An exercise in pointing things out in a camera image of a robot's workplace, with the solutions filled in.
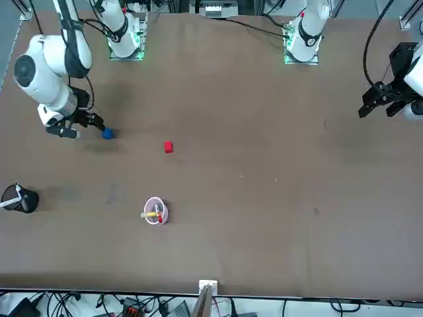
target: brown mat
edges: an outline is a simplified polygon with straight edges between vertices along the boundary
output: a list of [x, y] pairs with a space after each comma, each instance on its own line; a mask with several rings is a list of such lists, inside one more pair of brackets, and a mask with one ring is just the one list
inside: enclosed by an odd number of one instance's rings
[[[41, 20], [58, 33], [55, 14]], [[372, 25], [329, 22], [318, 67], [285, 66], [279, 39], [194, 15], [160, 15], [142, 63], [109, 61], [88, 29], [114, 141], [93, 127], [79, 141], [46, 134], [9, 67], [0, 185], [19, 179], [42, 204], [0, 212], [1, 286], [195, 293], [217, 279], [221, 294], [421, 299], [423, 127], [382, 108], [358, 118]], [[24, 24], [12, 63], [35, 32]], [[373, 80], [405, 36], [381, 24]], [[170, 202], [162, 228], [139, 218], [152, 195]]]

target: black object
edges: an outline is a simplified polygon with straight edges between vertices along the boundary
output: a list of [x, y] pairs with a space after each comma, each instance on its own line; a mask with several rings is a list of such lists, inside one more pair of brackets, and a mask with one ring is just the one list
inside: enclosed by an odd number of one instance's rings
[[[13, 198], [17, 198], [19, 195], [16, 191], [16, 184], [10, 185], [6, 190], [3, 192], [3, 195], [1, 196], [1, 202], [11, 200]], [[20, 196], [22, 197], [22, 200], [18, 203], [13, 203], [9, 206], [4, 207], [6, 210], [12, 211], [21, 211], [23, 213], [31, 213], [37, 209], [38, 202], [40, 201], [40, 197], [38, 194], [32, 190], [28, 190], [26, 188], [20, 187]], [[22, 201], [24, 200], [24, 203], [27, 206], [27, 209], [25, 210], [24, 206], [22, 205]]]
[[412, 57], [416, 45], [417, 43], [415, 42], [401, 42], [389, 54], [394, 80], [387, 85], [385, 85], [382, 81], [378, 81], [375, 83], [376, 87], [372, 86], [365, 92], [362, 97], [363, 106], [358, 110], [360, 118], [366, 117], [376, 107], [384, 106], [386, 104], [391, 104], [386, 109], [388, 117], [394, 116], [411, 102], [416, 103], [412, 104], [414, 106], [414, 110], [422, 111], [420, 109], [420, 105], [423, 102], [423, 98], [419, 94], [416, 94], [404, 82], [405, 75], [418, 61], [418, 59], [416, 59], [412, 63]]
[[122, 8], [127, 7], [128, 3], [139, 3], [140, 5], [145, 5], [148, 11], [151, 10], [151, 2], [149, 0], [119, 0], [119, 2]]
[[32, 303], [25, 297], [7, 317], [39, 317], [40, 312], [36, 308], [36, 304], [38, 303]]
[[15, 62], [14, 75], [18, 84], [22, 87], [28, 87], [35, 77], [36, 66], [32, 57], [21, 55]]
[[141, 303], [130, 297], [126, 297], [124, 301], [124, 308], [122, 311], [122, 317], [142, 317], [143, 311]]
[[184, 300], [174, 310], [172, 310], [167, 317], [190, 317], [190, 310]]
[[95, 113], [90, 113], [87, 111], [88, 103], [90, 100], [90, 95], [85, 90], [79, 89], [77, 87], [70, 87], [77, 97], [78, 109], [69, 117], [66, 117], [57, 122], [48, 122], [51, 126], [46, 127], [47, 133], [57, 135], [58, 137], [68, 137], [70, 139], [75, 139], [78, 137], [77, 132], [72, 129], [72, 125], [77, 123], [83, 127], [88, 127], [89, 125], [95, 126], [100, 131], [104, 131], [106, 128], [104, 126], [104, 120]]
[[299, 35], [303, 38], [305, 45], [310, 48], [311, 46], [315, 45], [316, 42], [319, 40], [319, 38], [322, 35], [322, 32], [320, 32], [318, 35], [310, 35], [308, 34], [303, 27], [303, 19], [299, 21], [299, 27], [298, 27]]
[[70, 77], [75, 78], [84, 78], [87, 76], [89, 69], [85, 68], [84, 65], [79, 61], [79, 52], [78, 52], [78, 45], [77, 45], [77, 36], [75, 33], [75, 29], [73, 28], [75, 25], [71, 24], [70, 22], [66, 23], [64, 21], [72, 20], [71, 14], [69, 12], [69, 8], [67, 7], [66, 0], [58, 0], [59, 8], [61, 10], [61, 25], [70, 25], [71, 30], [67, 30], [67, 39], [66, 43], [66, 50], [65, 50], [65, 68], [67, 74]]

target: floor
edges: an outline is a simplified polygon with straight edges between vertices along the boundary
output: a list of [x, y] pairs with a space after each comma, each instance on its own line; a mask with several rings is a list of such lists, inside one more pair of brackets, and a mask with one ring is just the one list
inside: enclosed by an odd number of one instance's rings
[[[14, 293], [5, 295], [0, 298], [0, 314], [8, 314], [10, 311], [20, 302], [24, 297], [31, 298], [36, 293]], [[48, 296], [45, 296], [37, 306], [37, 309], [41, 312], [41, 316], [47, 316], [47, 303]], [[117, 295], [118, 297], [125, 298], [125, 295]], [[70, 313], [74, 316], [98, 316], [105, 314], [103, 307], [95, 308], [96, 302], [99, 295], [94, 294], [83, 294], [80, 301], [70, 300], [67, 308]], [[142, 301], [148, 297], [140, 296], [139, 300]], [[161, 300], [167, 300], [170, 297], [161, 297]], [[169, 302], [169, 311], [176, 308], [182, 301], [186, 301], [188, 309], [192, 311], [194, 308], [196, 299], [192, 297], [178, 297]], [[255, 312], [258, 317], [282, 317], [282, 310], [284, 301], [283, 300], [264, 300], [264, 299], [234, 299], [235, 307], [238, 314]], [[58, 301], [53, 298], [50, 303], [50, 314]], [[211, 310], [211, 317], [223, 317], [231, 313], [231, 306], [229, 299], [224, 297], [217, 297], [216, 303], [219, 306], [217, 311], [216, 305], [213, 305]], [[105, 297], [106, 309], [109, 313], [116, 313], [122, 309], [120, 303], [112, 296]], [[353, 310], [357, 307], [355, 304], [343, 304], [344, 310]], [[374, 305], [362, 305], [361, 308], [351, 314], [345, 314], [345, 316], [351, 317], [415, 317], [421, 316], [421, 308], [405, 308], [405, 307], [392, 307], [392, 306], [374, 306]], [[335, 312], [329, 303], [325, 302], [299, 302], [299, 301], [287, 301], [285, 317], [309, 317], [309, 316], [326, 316], [326, 317], [339, 317], [339, 313]]]

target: metal stand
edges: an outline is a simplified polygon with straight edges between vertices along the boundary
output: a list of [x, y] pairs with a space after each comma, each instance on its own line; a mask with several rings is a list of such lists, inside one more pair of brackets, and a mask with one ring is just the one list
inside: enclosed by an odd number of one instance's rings
[[32, 18], [32, 9], [26, 0], [12, 0], [12, 2], [19, 9], [22, 21], [29, 21]]
[[331, 17], [336, 18], [339, 14], [339, 10], [341, 9], [342, 5], [344, 4], [345, 0], [339, 0], [338, 4], [336, 5], [335, 9], [333, 9]]
[[199, 282], [199, 288], [201, 292], [191, 317], [209, 317], [213, 296], [217, 295], [217, 281], [202, 280]]
[[402, 31], [410, 30], [410, 22], [423, 7], [423, 0], [414, 0], [411, 6], [399, 17], [399, 25]]

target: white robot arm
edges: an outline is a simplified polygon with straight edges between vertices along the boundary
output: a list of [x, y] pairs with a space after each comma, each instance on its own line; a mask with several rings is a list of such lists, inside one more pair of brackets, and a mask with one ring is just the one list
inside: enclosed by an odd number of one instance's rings
[[[129, 13], [123, 14], [118, 0], [88, 1], [96, 7], [102, 22], [113, 31], [109, 43], [114, 53], [119, 57], [131, 55], [140, 45], [134, 40], [135, 19]], [[88, 111], [91, 109], [89, 94], [67, 86], [61, 77], [86, 77], [92, 55], [73, 0], [53, 2], [61, 23], [61, 35], [37, 35], [31, 39], [27, 51], [15, 62], [15, 82], [39, 103], [38, 115], [48, 133], [77, 139], [81, 134], [72, 125], [78, 123], [83, 127], [96, 126], [103, 137], [109, 139], [111, 130], [104, 126], [103, 119]]]
[[138, 40], [139, 18], [131, 13], [123, 13], [119, 0], [88, 0], [96, 11], [96, 16], [113, 31], [114, 37], [108, 43], [116, 56], [131, 56], [141, 45]]
[[327, 0], [308, 0], [307, 7], [295, 18], [295, 34], [288, 51], [298, 61], [311, 61], [319, 50], [322, 31], [330, 15]]

